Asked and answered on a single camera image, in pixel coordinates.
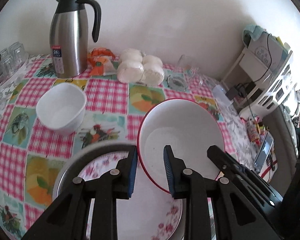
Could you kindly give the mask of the orange snack packet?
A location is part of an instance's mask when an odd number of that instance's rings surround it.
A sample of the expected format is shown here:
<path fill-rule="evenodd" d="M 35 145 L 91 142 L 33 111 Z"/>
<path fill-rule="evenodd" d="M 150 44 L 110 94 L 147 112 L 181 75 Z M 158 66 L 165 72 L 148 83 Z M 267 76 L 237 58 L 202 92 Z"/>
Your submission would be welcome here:
<path fill-rule="evenodd" d="M 94 48 L 87 54 L 88 63 L 91 65 L 90 76 L 115 75 L 117 70 L 113 64 L 115 54 L 108 48 Z"/>

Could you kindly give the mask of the round pink floral plate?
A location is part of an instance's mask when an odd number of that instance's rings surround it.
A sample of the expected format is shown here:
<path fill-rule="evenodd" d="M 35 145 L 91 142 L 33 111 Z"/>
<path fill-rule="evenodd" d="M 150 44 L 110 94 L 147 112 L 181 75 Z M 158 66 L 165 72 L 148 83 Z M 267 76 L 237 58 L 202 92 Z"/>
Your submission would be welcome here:
<path fill-rule="evenodd" d="M 98 157 L 79 173 L 85 181 L 100 176 L 117 166 L 128 152 L 114 152 Z M 139 161 L 134 192 L 129 200 L 118 199 L 117 239 L 169 239 L 181 219 L 183 201 L 174 200 L 157 188 L 144 173 Z"/>

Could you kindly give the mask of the colourful candy tube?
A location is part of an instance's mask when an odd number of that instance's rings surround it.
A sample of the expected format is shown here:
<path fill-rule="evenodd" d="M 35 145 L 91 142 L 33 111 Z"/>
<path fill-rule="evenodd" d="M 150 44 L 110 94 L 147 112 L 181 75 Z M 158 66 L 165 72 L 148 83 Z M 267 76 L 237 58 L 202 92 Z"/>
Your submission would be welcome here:
<path fill-rule="evenodd" d="M 265 127 L 263 122 L 257 123 L 253 119 L 249 119 L 246 123 L 247 134 L 250 142 L 255 143 L 257 146 L 261 145 L 261 136 L 264 135 Z"/>

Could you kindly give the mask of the clear drinking glass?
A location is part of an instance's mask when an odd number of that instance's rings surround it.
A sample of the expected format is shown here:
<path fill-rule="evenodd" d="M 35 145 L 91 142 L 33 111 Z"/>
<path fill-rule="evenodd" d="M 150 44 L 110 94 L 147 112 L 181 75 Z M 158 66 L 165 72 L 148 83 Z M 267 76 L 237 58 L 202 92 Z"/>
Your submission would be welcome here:
<path fill-rule="evenodd" d="M 14 64 L 16 66 L 22 65 L 27 59 L 27 53 L 24 49 L 24 45 L 20 42 L 15 42 L 9 46 L 8 51 L 13 57 Z"/>
<path fill-rule="evenodd" d="M 7 48 L 2 50 L 0 52 L 0 55 L 1 55 L 1 63 L 6 75 L 12 75 L 14 73 L 14 68 L 15 68 L 13 57 L 11 56 Z"/>

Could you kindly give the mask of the large stainless steel plate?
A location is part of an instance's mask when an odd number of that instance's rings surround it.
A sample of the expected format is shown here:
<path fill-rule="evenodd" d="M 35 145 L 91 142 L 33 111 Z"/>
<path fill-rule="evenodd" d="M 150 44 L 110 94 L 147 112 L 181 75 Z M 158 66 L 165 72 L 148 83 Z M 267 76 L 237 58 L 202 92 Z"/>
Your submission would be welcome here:
<path fill-rule="evenodd" d="M 74 177 L 79 176 L 79 173 L 91 161 L 109 153 L 128 152 L 128 147 L 130 145 L 132 145 L 132 143 L 126 141 L 103 141 L 91 144 L 74 154 L 74 156 L 65 163 L 57 176 L 53 187 L 53 198 L 57 198 L 57 196 L 65 189 L 66 185 L 71 182 Z M 169 239 L 183 239 L 185 230 L 184 214 L 185 210 L 183 204 L 180 222 Z"/>

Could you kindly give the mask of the smartphone with lit screen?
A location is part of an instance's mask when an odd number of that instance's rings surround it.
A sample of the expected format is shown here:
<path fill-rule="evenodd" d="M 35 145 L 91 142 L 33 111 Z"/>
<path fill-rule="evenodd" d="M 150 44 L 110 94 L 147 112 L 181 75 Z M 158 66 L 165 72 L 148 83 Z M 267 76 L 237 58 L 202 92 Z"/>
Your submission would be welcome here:
<path fill-rule="evenodd" d="M 267 132 L 254 160 L 254 169 L 256 173 L 261 172 L 262 167 L 264 166 L 264 163 L 271 152 L 273 143 L 274 139 L 272 135 Z"/>

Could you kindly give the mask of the white wooden shelf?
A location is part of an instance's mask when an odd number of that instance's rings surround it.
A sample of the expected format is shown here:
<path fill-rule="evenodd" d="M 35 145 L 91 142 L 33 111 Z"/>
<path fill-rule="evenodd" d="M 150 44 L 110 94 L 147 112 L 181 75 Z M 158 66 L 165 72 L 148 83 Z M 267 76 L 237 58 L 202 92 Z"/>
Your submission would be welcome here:
<path fill-rule="evenodd" d="M 289 44 L 259 25 L 249 24 L 242 33 L 243 50 L 221 78 L 227 89 L 245 87 L 245 97 L 235 97 L 239 116 L 265 117 L 281 104 L 294 88 Z"/>

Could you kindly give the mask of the stainless steel thermos jug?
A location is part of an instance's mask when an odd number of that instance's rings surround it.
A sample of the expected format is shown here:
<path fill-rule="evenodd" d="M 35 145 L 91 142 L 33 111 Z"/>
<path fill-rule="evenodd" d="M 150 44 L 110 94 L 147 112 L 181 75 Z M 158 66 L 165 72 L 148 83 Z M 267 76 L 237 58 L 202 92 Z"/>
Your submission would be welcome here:
<path fill-rule="evenodd" d="M 85 5 L 92 6 L 94 22 L 92 38 L 98 41 L 101 7 L 96 0 L 57 0 L 50 27 L 52 64 L 57 77 L 69 79 L 87 69 L 88 17 Z"/>

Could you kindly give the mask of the white square bowl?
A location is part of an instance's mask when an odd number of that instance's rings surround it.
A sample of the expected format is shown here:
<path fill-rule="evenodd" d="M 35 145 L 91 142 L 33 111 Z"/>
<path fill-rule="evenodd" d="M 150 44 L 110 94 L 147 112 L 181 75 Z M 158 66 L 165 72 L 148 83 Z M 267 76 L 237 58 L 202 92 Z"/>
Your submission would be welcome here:
<path fill-rule="evenodd" d="M 67 136 L 83 122 L 86 103 L 87 96 L 81 88 L 63 82 L 53 86 L 39 99 L 36 115 L 43 126 Z"/>

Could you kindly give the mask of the bag of white buns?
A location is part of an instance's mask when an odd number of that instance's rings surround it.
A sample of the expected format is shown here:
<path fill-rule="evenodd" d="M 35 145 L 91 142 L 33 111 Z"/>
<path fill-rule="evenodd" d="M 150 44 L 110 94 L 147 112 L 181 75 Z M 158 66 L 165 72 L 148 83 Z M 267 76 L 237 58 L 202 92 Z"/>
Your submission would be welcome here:
<path fill-rule="evenodd" d="M 147 86 L 160 85 L 165 77 L 162 60 L 154 55 L 128 48 L 119 56 L 117 79 L 121 83 L 142 83 Z"/>

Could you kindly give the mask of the clear glass mug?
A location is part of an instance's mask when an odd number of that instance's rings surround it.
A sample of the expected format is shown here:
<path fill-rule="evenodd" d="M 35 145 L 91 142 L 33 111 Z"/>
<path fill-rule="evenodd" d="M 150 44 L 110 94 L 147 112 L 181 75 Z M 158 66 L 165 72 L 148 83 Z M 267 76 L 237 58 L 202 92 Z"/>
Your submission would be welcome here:
<path fill-rule="evenodd" d="M 194 58 L 181 55 L 173 74 L 167 77 L 167 85 L 179 92 L 200 88 L 203 85 L 203 78 Z"/>

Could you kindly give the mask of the strawberry pattern bowl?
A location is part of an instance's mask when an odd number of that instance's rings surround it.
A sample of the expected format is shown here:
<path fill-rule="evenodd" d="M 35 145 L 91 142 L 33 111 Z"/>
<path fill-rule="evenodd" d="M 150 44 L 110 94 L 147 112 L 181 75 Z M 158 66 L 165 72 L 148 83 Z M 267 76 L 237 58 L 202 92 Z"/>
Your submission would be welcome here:
<path fill-rule="evenodd" d="M 216 179 L 219 168 L 207 157 L 210 146 L 225 149 L 225 139 L 215 118 L 206 109 L 186 99 L 168 99 L 152 107 L 138 131 L 140 164 L 149 180 L 168 192 L 164 147 L 204 178 Z"/>

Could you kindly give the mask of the black charger plug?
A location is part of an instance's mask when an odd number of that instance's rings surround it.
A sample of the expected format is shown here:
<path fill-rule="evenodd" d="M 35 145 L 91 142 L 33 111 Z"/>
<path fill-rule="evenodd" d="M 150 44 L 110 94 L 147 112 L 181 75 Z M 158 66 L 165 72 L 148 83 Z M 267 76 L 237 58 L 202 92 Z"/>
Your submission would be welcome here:
<path fill-rule="evenodd" d="M 234 87 L 231 87 L 225 94 L 229 100 L 233 100 L 235 97 L 244 98 L 245 93 L 245 87 L 242 85 L 236 85 Z"/>

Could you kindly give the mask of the pink checkered tablecloth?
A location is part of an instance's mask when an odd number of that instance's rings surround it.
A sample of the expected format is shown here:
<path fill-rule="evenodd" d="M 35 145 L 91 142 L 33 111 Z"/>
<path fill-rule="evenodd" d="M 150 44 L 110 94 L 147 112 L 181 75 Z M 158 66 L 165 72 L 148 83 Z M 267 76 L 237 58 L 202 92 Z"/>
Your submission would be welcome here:
<path fill-rule="evenodd" d="M 60 84 L 51 57 L 30 58 L 25 70 L 0 89 L 0 232 L 21 239 L 52 201 L 52 187 L 63 164 L 88 143 L 106 139 L 135 141 L 146 112 L 165 99 L 195 101 L 218 122 L 225 149 L 252 167 L 255 158 L 247 130 L 234 107 L 222 106 L 212 93 L 217 81 L 199 76 L 184 92 L 170 88 L 124 84 L 116 76 L 92 76 L 89 71 L 70 80 L 87 96 L 82 127 L 63 137 L 47 129 L 36 116 L 36 104 Z"/>

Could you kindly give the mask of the white power strip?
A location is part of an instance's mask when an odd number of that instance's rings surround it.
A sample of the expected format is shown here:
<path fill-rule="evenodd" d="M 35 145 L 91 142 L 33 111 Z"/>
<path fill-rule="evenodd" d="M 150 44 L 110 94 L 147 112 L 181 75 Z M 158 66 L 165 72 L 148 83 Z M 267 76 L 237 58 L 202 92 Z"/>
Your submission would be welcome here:
<path fill-rule="evenodd" d="M 226 96 L 226 91 L 221 85 L 215 85 L 212 90 L 212 94 L 217 101 L 223 104 L 225 107 L 229 107 L 233 104 L 233 101 L 229 100 L 229 98 Z"/>

